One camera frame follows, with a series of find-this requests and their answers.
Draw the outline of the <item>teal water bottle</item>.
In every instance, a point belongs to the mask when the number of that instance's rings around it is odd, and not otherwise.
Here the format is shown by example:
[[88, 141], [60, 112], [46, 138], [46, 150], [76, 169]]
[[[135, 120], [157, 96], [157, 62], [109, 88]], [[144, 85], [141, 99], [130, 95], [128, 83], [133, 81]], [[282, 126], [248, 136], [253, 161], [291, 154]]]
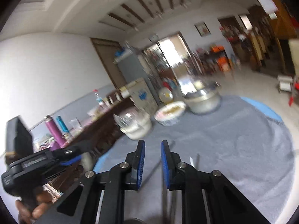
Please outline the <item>teal water bottle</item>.
[[59, 124], [59, 126], [61, 127], [62, 131], [64, 133], [69, 133], [70, 131], [68, 130], [67, 126], [65, 125], [64, 121], [62, 120], [61, 116], [57, 116], [56, 120]]

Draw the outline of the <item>white cardboard box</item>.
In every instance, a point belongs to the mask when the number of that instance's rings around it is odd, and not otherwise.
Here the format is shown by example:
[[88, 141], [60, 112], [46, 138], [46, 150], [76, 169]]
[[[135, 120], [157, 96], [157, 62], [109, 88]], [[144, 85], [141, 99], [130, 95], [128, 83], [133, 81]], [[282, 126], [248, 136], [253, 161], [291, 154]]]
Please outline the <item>white cardboard box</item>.
[[137, 108], [143, 109], [150, 116], [153, 116], [158, 109], [157, 102], [143, 78], [121, 87], [120, 94], [123, 98], [130, 98]]

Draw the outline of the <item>aluminium pot with lid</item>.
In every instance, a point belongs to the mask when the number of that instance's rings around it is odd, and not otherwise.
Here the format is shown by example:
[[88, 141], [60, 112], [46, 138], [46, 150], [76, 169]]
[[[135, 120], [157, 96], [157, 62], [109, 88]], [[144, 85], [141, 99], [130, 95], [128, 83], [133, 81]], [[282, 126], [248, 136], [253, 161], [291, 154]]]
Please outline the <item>aluminium pot with lid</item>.
[[192, 85], [194, 89], [187, 92], [183, 99], [193, 114], [209, 114], [220, 107], [221, 95], [218, 92], [220, 84], [215, 81], [196, 80]]

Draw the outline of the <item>patterned dish with food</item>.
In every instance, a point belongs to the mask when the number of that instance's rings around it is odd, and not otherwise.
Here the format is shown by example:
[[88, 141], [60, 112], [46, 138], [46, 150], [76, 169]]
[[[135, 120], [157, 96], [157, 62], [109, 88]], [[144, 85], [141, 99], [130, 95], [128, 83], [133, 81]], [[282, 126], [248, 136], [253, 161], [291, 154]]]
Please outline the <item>patterned dish with food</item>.
[[182, 101], [171, 102], [160, 108], [155, 113], [154, 119], [163, 126], [172, 126], [179, 122], [186, 107], [186, 104]]

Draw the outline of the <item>dark wooden sideboard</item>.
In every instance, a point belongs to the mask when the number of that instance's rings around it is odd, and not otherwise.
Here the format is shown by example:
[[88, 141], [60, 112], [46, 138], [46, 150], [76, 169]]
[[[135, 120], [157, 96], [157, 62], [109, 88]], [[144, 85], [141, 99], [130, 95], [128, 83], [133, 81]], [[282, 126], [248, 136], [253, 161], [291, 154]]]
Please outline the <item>dark wooden sideboard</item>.
[[70, 142], [71, 145], [87, 141], [92, 144], [92, 150], [85, 153], [82, 160], [68, 166], [65, 171], [50, 180], [48, 184], [60, 192], [65, 192], [86, 171], [92, 170], [98, 158], [105, 154], [124, 135], [113, 116], [133, 106], [134, 103], [130, 98], [114, 104], [105, 114], [75, 136], [73, 141]]

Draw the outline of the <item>clear plastic water bottle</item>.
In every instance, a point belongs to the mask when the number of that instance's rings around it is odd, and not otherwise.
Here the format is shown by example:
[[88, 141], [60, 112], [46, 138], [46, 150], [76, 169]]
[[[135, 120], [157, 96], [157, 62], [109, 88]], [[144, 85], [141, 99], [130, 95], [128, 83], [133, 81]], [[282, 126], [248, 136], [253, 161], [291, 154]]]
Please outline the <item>clear plastic water bottle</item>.
[[100, 107], [103, 107], [103, 106], [104, 106], [104, 101], [103, 101], [103, 99], [100, 97], [98, 90], [97, 90], [97, 89], [94, 89], [93, 92], [94, 92], [94, 94], [95, 94], [95, 96], [96, 96], [96, 101], [97, 101], [98, 105], [99, 105]]

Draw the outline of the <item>dark chopstick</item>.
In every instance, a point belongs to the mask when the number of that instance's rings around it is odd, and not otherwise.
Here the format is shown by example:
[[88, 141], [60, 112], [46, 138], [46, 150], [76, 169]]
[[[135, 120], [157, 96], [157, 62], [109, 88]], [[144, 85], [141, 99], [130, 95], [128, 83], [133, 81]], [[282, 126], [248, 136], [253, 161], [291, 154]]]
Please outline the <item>dark chopstick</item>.
[[197, 154], [195, 167], [200, 170], [200, 154]]
[[[169, 148], [170, 150], [172, 150], [172, 148], [175, 145], [175, 141], [171, 141], [171, 143], [169, 144]], [[141, 187], [143, 188], [147, 182], [150, 180], [150, 178], [154, 175], [154, 173], [156, 172], [156, 170], [160, 167], [160, 165], [162, 164], [162, 160], [161, 158], [159, 159], [158, 163], [154, 166], [154, 168], [151, 170], [151, 172], [147, 175], [147, 177], [145, 179], [142, 180], [142, 185]]]

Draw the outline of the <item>purple thermos bottle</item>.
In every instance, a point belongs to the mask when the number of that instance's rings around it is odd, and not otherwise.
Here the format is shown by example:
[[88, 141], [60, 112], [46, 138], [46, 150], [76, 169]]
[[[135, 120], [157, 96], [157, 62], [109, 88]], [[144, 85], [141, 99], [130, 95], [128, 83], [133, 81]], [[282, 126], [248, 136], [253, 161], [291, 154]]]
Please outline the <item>purple thermos bottle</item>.
[[66, 143], [66, 139], [64, 138], [63, 134], [61, 133], [55, 121], [50, 115], [47, 115], [45, 117], [45, 124], [52, 136], [54, 137], [54, 139], [56, 140], [56, 142], [58, 143], [59, 147], [63, 148]]

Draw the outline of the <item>grey refrigerator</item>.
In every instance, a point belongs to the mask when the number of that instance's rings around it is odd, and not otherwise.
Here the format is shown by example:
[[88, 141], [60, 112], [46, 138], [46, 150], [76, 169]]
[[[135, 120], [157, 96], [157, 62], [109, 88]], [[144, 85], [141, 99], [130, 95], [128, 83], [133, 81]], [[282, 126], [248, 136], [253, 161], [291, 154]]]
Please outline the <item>grey refrigerator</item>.
[[148, 62], [141, 50], [125, 48], [122, 53], [117, 52], [113, 62], [117, 65], [127, 83], [143, 78], [151, 94], [159, 104], [158, 92], [162, 81], [155, 67]]

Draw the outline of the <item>white bowl with plastic bag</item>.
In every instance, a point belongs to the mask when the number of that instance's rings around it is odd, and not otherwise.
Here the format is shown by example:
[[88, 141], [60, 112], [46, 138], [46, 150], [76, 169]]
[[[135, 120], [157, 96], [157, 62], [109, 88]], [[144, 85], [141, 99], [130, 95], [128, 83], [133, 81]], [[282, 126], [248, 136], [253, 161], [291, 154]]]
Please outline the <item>white bowl with plastic bag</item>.
[[144, 138], [152, 129], [150, 115], [147, 112], [124, 112], [113, 115], [113, 119], [120, 127], [120, 131], [131, 140]]

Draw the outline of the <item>framed wall picture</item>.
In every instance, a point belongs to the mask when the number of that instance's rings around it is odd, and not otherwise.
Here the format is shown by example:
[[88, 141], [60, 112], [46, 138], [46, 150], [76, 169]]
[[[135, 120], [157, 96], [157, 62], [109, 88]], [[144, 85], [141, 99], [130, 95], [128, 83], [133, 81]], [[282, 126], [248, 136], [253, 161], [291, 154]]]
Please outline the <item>framed wall picture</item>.
[[195, 27], [201, 37], [205, 37], [205, 36], [208, 36], [211, 34], [211, 32], [205, 22], [197, 23], [197, 24], [195, 24]]

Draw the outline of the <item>grey tablecloth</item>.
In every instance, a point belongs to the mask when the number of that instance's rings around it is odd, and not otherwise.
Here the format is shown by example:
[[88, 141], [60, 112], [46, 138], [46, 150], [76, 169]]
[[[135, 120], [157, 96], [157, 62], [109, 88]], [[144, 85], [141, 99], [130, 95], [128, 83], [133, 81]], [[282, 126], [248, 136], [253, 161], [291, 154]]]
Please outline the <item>grey tablecloth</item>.
[[[248, 100], [224, 96], [211, 114], [186, 112], [172, 126], [154, 123], [144, 137], [143, 179], [161, 158], [161, 142], [175, 141], [173, 152], [200, 171], [220, 170], [270, 222], [282, 213], [295, 178], [295, 156], [290, 131]], [[125, 194], [125, 218], [162, 223], [162, 168], [139, 191]]]

